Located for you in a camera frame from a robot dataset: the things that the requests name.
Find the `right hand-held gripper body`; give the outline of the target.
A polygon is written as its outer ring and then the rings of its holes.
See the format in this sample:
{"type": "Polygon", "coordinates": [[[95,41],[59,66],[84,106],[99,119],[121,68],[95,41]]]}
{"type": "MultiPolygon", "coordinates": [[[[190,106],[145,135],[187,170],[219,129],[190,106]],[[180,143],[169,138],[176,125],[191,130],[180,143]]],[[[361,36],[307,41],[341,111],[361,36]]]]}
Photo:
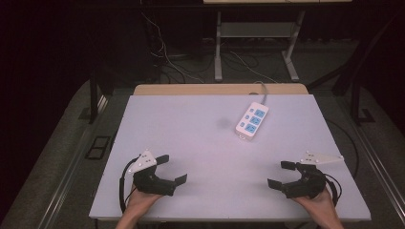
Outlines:
{"type": "Polygon", "coordinates": [[[321,172],[317,165],[343,161],[342,156],[331,156],[306,151],[301,158],[295,162],[296,170],[301,177],[294,182],[283,184],[282,192],[287,198],[309,197],[315,198],[325,188],[330,186],[332,198],[339,199],[342,189],[338,181],[330,181],[330,176],[321,172]]]}

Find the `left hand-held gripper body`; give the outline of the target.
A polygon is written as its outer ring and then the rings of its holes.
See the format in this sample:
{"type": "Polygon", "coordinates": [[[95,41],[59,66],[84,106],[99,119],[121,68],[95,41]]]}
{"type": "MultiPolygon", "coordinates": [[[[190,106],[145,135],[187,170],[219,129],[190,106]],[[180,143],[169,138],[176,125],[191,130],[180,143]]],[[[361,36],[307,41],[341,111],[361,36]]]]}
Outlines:
{"type": "Polygon", "coordinates": [[[158,166],[156,157],[153,156],[152,152],[145,150],[130,165],[127,172],[133,175],[133,184],[141,192],[172,196],[176,189],[176,183],[158,177],[156,175],[158,166]]]}

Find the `white power strip blue sockets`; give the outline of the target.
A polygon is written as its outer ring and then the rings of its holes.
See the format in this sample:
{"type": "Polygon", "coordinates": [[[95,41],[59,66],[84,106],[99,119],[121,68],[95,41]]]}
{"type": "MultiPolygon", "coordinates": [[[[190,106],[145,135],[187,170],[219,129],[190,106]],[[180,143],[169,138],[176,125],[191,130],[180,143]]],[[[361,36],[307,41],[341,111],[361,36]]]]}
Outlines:
{"type": "Polygon", "coordinates": [[[252,102],[235,127],[235,133],[240,139],[252,140],[260,129],[269,107],[252,102]]]}

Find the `person's left hand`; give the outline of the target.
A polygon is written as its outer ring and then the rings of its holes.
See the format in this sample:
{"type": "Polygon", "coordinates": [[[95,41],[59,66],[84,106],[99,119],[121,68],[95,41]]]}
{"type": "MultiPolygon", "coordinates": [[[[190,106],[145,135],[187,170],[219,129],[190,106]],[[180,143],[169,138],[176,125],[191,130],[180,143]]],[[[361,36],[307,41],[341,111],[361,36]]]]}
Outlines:
{"type": "Polygon", "coordinates": [[[161,198],[161,195],[143,193],[133,187],[126,210],[122,216],[128,219],[140,219],[159,198],[161,198]]]}

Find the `person's right hand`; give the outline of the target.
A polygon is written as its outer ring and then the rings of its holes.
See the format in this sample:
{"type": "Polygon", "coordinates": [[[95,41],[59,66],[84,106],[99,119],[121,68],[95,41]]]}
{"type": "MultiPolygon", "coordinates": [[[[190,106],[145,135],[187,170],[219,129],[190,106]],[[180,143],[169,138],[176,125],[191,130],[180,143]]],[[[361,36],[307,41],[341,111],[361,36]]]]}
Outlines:
{"type": "Polygon", "coordinates": [[[318,223],[331,221],[336,217],[335,207],[327,188],[315,198],[298,197],[292,200],[300,204],[309,213],[312,219],[318,223]]]}

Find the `black metal stand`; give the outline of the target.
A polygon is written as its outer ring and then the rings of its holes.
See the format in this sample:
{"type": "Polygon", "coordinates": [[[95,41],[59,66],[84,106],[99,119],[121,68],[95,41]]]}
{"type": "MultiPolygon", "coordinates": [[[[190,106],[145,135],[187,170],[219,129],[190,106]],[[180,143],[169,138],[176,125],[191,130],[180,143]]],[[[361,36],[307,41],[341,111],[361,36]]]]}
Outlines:
{"type": "Polygon", "coordinates": [[[405,9],[366,14],[360,28],[363,32],[349,60],[307,88],[315,89],[334,78],[332,92],[351,94],[350,115],[357,124],[371,119],[360,113],[360,90],[365,88],[396,125],[405,126],[405,9]]]}
{"type": "Polygon", "coordinates": [[[80,118],[88,119],[90,124],[96,121],[99,114],[99,101],[103,95],[111,95],[114,84],[105,70],[92,70],[89,78],[90,107],[84,111],[80,118]]]}

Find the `aluminium rail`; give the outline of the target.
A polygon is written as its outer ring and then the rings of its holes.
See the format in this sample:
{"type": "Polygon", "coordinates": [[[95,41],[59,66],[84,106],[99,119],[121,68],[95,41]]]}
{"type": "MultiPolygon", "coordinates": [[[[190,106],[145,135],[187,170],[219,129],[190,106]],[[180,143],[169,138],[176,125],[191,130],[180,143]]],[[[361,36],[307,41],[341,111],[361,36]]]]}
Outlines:
{"type": "Polygon", "coordinates": [[[393,179],[389,175],[381,158],[378,156],[376,149],[373,147],[371,141],[367,138],[362,128],[355,126],[354,130],[361,142],[363,149],[365,150],[367,160],[373,168],[377,179],[390,200],[390,203],[394,207],[396,214],[405,227],[405,197],[401,195],[398,187],[394,184],[393,179]]]}
{"type": "MultiPolygon", "coordinates": [[[[99,101],[102,113],[108,104],[103,95],[99,101]]],[[[47,143],[41,162],[40,172],[50,181],[51,195],[45,204],[36,229],[51,229],[72,186],[77,166],[82,161],[90,144],[96,125],[80,115],[90,107],[90,97],[75,95],[47,143]]]]}

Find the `grey metal table frame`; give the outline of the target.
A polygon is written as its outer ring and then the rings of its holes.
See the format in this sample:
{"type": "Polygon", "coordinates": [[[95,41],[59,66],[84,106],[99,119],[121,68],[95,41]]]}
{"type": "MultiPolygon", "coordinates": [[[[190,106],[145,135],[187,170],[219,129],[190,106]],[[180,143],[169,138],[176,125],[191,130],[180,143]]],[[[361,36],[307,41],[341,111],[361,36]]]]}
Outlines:
{"type": "Polygon", "coordinates": [[[302,27],[305,12],[299,11],[294,22],[225,22],[217,12],[214,79],[223,81],[221,43],[223,38],[288,38],[288,47],[281,52],[290,79],[299,80],[291,56],[302,27]]]}

